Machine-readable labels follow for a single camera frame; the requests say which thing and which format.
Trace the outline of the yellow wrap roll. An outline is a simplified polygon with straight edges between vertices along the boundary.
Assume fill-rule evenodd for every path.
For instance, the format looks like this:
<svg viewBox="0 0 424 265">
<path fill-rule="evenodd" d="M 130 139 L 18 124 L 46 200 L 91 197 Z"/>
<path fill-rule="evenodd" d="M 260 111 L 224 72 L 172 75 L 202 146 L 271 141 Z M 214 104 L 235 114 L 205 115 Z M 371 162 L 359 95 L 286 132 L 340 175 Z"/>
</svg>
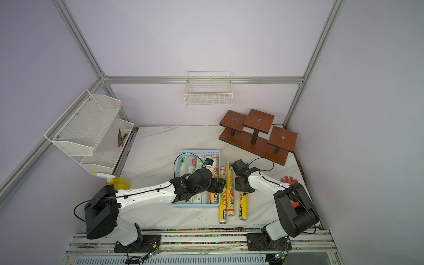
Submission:
<svg viewBox="0 0 424 265">
<path fill-rule="evenodd" d="M 234 171 L 231 162 L 226 164 L 226 213 L 228 217 L 235 215 L 234 207 Z"/>
<path fill-rule="evenodd" d="M 212 165 L 212 173 L 213 173 L 213 178 L 218 178 L 219 177 L 219 158 L 217 156 L 213 156 L 212 157 L 213 160 L 213 165 Z M 209 195 L 209 200 L 211 204 L 215 204 L 218 202 L 218 194 L 217 193 L 210 193 Z"/>
<path fill-rule="evenodd" d="M 227 223 L 227 214 L 226 214 L 226 168 L 222 166 L 220 168 L 220 178 L 223 179 L 223 190 L 220 193 L 220 206 L 219 206 L 219 224 Z"/>
<path fill-rule="evenodd" d="M 247 195 L 244 195 L 243 192 L 240 193 L 239 219 L 247 220 Z"/>
</svg>

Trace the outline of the white wrap roll large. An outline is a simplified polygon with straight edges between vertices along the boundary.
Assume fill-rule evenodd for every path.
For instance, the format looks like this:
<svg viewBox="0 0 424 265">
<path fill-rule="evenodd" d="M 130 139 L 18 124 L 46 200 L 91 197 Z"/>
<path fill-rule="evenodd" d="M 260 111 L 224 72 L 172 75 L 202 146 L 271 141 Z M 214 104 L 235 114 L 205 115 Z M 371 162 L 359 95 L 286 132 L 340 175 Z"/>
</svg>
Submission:
<svg viewBox="0 0 424 265">
<path fill-rule="evenodd" d="M 207 168 L 210 172 L 213 172 L 213 159 L 211 156 L 205 157 L 205 168 Z M 202 203 L 209 204 L 210 203 L 210 192 L 205 191 L 202 193 Z"/>
</svg>

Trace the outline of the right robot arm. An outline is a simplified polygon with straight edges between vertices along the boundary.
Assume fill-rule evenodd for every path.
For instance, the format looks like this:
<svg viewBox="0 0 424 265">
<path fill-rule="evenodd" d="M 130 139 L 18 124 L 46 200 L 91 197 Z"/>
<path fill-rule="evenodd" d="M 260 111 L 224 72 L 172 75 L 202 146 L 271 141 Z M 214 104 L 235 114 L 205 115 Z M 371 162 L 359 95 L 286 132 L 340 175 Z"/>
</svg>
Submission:
<svg viewBox="0 0 424 265">
<path fill-rule="evenodd" d="M 260 191 L 274 199 L 278 219 L 262 228 L 264 237 L 277 241 L 284 237 L 297 237 L 307 229 L 317 227 L 320 217 L 314 203 L 301 183 L 278 182 L 243 160 L 232 164 L 236 174 L 235 190 L 244 195 Z"/>
</svg>

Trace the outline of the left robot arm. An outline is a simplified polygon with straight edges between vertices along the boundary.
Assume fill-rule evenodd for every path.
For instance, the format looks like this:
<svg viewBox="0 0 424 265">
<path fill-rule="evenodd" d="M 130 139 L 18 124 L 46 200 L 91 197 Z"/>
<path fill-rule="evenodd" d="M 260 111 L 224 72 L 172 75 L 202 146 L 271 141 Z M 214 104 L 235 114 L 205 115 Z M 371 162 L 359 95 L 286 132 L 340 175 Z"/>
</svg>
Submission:
<svg viewBox="0 0 424 265">
<path fill-rule="evenodd" d="M 146 188 L 115 189 L 112 184 L 105 185 L 92 199 L 83 202 L 86 237 L 110 237 L 123 246 L 140 242 L 139 225 L 126 221 L 126 214 L 156 204 L 185 201 L 205 191 L 220 194 L 225 185 L 224 178 L 214 178 L 207 168 Z"/>
</svg>

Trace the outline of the white green wrap roll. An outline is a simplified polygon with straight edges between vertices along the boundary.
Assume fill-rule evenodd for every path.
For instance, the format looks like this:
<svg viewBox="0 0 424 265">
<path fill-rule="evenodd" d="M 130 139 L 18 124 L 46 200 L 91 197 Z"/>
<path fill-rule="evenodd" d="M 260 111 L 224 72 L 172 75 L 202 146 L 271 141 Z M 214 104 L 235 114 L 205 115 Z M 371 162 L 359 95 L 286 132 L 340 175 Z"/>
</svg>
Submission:
<svg viewBox="0 0 424 265">
<path fill-rule="evenodd" d="M 188 173 L 188 155 L 182 154 L 177 161 L 176 177 L 182 177 Z"/>
</svg>

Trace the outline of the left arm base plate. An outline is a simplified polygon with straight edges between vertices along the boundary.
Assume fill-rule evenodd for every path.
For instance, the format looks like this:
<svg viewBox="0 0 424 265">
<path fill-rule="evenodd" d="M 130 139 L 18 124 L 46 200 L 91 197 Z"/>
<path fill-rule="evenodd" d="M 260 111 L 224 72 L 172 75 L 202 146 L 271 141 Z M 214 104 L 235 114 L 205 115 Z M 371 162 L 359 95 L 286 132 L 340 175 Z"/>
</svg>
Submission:
<svg viewBox="0 0 424 265">
<path fill-rule="evenodd" d="M 123 254 L 154 252 L 159 248 L 161 238 L 161 235 L 142 235 L 142 239 L 137 239 L 128 246 L 123 246 L 117 242 L 114 252 Z"/>
</svg>

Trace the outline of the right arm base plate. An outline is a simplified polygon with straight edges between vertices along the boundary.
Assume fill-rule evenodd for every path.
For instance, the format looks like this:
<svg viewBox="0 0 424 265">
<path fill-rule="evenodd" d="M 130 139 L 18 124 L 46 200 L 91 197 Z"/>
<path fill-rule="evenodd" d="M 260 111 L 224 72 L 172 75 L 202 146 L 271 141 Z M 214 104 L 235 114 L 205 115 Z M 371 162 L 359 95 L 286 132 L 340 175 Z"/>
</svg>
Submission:
<svg viewBox="0 0 424 265">
<path fill-rule="evenodd" d="M 248 233 L 246 240 L 249 251 L 290 251 L 292 249 L 288 237 L 271 240 L 262 233 Z"/>
</svg>

